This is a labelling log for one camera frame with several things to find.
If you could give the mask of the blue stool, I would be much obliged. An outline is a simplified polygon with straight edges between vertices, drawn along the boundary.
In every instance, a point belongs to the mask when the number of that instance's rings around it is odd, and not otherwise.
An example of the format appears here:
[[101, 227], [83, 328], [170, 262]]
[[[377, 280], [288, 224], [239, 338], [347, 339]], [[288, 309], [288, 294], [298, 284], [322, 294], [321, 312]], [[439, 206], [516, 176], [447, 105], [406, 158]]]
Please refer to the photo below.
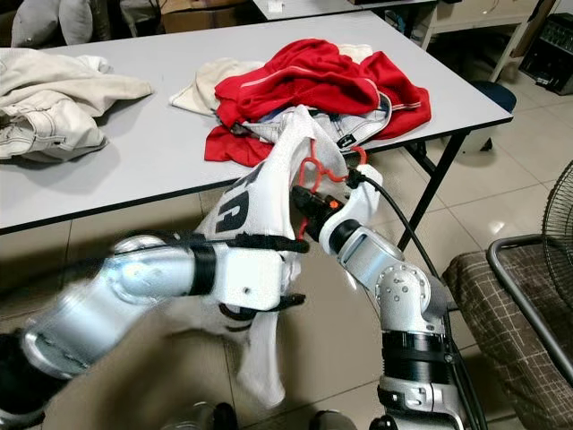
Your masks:
[[515, 110], [518, 99], [508, 87], [500, 85], [498, 82], [488, 81], [473, 81], [471, 85], [505, 111], [512, 112]]

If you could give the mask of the plaid cushioned metal chair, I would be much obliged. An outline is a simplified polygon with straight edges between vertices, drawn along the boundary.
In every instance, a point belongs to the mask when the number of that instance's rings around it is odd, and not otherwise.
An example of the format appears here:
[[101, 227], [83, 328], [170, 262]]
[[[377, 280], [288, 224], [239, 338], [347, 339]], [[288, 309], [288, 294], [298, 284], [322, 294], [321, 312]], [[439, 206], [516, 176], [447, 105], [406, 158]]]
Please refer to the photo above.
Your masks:
[[573, 240], [529, 234], [461, 254], [443, 282], [484, 348], [508, 349], [512, 376], [573, 396]]

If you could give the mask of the black standing fan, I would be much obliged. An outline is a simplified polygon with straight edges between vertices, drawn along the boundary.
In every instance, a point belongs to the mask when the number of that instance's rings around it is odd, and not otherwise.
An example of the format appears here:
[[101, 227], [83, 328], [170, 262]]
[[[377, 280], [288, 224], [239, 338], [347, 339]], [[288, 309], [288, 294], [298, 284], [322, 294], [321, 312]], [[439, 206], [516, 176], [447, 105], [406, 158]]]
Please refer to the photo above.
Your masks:
[[550, 189], [542, 217], [543, 258], [558, 287], [573, 289], [573, 160]]

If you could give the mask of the black crate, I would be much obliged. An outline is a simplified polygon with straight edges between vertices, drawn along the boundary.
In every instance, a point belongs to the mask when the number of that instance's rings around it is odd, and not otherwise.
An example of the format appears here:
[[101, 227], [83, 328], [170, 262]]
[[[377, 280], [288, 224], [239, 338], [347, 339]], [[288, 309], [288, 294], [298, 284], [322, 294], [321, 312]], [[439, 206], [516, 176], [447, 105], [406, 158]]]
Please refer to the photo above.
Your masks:
[[547, 18], [519, 70], [552, 93], [573, 94], [573, 13], [553, 13]]

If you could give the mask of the red jacket white stripes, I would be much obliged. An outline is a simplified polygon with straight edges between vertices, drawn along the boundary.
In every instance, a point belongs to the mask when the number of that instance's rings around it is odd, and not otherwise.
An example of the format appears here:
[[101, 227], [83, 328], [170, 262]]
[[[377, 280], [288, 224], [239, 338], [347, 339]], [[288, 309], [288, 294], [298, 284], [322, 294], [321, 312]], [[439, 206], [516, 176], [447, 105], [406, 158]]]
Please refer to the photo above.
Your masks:
[[398, 138], [432, 119], [430, 92], [410, 81], [388, 54], [324, 39], [292, 41], [267, 62], [221, 58], [201, 67], [192, 88], [200, 103], [195, 111], [218, 119], [206, 138], [205, 159], [242, 167], [269, 156], [274, 140], [258, 138], [251, 126], [282, 109], [360, 116], [388, 102], [380, 139]]

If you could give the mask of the grey left robot leg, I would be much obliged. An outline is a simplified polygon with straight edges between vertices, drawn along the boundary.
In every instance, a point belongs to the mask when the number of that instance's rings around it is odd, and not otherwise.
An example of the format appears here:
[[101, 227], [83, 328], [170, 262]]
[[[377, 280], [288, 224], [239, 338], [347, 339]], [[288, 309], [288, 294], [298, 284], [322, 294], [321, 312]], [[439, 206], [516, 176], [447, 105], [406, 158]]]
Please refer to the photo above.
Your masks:
[[227, 404], [196, 402], [175, 413], [159, 430], [233, 430], [233, 415]]

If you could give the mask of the small white table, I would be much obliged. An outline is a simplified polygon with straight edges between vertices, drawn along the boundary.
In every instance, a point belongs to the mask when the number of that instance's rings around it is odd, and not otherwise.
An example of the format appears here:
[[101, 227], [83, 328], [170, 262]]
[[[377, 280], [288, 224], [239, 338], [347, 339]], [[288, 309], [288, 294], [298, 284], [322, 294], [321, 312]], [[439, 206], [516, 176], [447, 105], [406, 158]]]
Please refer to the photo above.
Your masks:
[[251, 0], [267, 21], [291, 20], [323, 15], [339, 15], [371, 11], [372, 9], [396, 8], [402, 5], [436, 5], [440, 0]]

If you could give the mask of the light wooden desk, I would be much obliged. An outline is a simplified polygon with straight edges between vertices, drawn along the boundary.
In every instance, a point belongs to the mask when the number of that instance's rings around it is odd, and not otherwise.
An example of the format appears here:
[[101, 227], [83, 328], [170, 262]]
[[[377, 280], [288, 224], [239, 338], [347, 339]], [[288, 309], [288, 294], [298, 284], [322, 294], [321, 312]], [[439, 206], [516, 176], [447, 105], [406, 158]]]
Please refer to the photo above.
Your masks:
[[458, 0], [457, 3], [446, 3], [445, 0], [439, 0], [433, 12], [424, 20], [424, 34], [419, 45], [426, 50], [432, 38], [441, 33], [515, 25], [508, 44], [500, 52], [498, 62], [488, 78], [488, 82], [496, 82], [508, 64], [513, 49], [518, 47], [525, 36], [529, 24], [537, 15], [544, 17], [549, 12], [548, 1]]

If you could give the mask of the grey robot leg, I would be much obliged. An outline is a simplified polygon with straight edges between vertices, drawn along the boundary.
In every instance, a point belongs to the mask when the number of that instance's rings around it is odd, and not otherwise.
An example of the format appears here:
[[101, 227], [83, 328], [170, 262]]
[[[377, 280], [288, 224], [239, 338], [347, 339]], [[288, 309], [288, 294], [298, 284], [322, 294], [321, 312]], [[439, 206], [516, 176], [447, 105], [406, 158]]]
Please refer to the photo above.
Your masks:
[[196, 402], [175, 413], [159, 430], [233, 430], [233, 415], [227, 404]]
[[312, 415], [307, 430], [357, 430], [357, 426], [351, 417], [327, 409]]

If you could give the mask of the beige denim trousers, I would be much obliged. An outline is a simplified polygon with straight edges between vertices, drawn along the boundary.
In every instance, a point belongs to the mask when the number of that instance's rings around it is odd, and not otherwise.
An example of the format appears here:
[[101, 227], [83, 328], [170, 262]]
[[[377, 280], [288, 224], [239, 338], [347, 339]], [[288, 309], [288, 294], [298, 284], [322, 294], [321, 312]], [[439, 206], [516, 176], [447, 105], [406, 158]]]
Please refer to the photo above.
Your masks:
[[97, 119], [118, 101], [154, 93], [142, 79], [112, 73], [97, 55], [0, 49], [0, 160], [61, 163], [110, 140]]

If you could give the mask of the red plastic hanger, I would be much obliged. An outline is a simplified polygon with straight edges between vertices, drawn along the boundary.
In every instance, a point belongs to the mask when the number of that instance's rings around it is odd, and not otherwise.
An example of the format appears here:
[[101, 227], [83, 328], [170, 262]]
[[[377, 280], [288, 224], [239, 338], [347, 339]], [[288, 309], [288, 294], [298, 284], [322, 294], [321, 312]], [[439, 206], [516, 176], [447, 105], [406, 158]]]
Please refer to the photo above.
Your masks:
[[303, 148], [294, 185], [311, 192], [356, 187], [359, 168], [369, 167], [367, 151], [357, 144], [352, 144], [346, 154], [329, 139], [308, 138]]

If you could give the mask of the grey right robot leg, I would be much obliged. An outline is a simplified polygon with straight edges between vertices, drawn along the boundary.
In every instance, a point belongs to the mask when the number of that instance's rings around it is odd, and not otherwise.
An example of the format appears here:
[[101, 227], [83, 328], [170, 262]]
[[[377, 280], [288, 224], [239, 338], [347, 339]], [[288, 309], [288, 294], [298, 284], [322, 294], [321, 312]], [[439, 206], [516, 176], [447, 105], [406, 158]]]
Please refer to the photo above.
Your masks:
[[327, 409], [312, 415], [307, 430], [357, 430], [357, 426], [351, 417]]

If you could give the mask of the white table black legs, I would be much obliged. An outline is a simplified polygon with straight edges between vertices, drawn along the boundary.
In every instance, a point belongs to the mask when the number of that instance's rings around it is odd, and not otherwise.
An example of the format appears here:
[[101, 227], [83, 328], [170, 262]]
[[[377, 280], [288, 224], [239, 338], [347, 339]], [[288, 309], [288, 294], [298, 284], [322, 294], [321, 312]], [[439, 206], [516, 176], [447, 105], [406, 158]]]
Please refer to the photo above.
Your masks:
[[58, 47], [61, 55], [104, 57], [115, 73], [150, 83], [154, 93], [109, 112], [103, 131], [110, 143], [102, 150], [44, 168], [5, 164], [0, 172], [1, 233], [233, 183], [245, 168], [203, 156], [213, 120], [176, 109], [168, 99], [184, 89], [205, 62], [221, 57], [266, 60], [298, 39], [372, 46], [388, 55], [410, 81], [430, 92], [429, 123], [401, 138], [369, 142], [368, 151], [441, 136], [458, 144], [467, 133], [512, 119], [510, 112], [370, 12]]

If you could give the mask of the grey cushion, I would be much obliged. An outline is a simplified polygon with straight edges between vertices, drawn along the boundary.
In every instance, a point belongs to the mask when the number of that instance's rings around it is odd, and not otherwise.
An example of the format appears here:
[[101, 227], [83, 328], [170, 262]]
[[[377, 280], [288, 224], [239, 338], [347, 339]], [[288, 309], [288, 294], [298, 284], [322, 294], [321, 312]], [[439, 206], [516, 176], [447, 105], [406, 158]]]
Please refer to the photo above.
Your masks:
[[90, 42], [94, 33], [91, 0], [60, 0], [58, 24], [66, 45]]
[[60, 26], [61, 0], [21, 0], [12, 27], [12, 47], [41, 47]]

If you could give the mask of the white jersey black print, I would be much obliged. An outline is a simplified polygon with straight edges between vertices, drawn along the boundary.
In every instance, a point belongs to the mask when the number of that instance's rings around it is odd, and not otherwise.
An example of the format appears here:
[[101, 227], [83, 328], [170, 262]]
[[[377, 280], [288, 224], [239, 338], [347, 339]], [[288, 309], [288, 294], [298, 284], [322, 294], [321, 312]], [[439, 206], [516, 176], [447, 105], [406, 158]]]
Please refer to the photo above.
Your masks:
[[304, 141], [326, 138], [348, 154], [352, 144], [360, 146], [388, 121], [386, 109], [360, 116], [342, 116], [319, 114], [305, 106], [295, 106], [253, 124], [251, 127], [258, 138], [274, 140], [269, 156], [230, 185], [198, 227], [198, 232], [205, 237], [218, 240], [211, 299], [226, 311], [243, 311], [253, 316], [251, 326], [235, 335], [243, 348], [237, 380], [265, 407], [275, 407], [286, 397], [276, 351], [279, 312], [258, 312], [229, 304], [232, 298], [237, 298], [240, 289], [235, 254], [240, 249], [247, 249], [237, 246], [237, 235], [282, 235], [292, 240], [304, 240], [292, 225], [290, 202]]

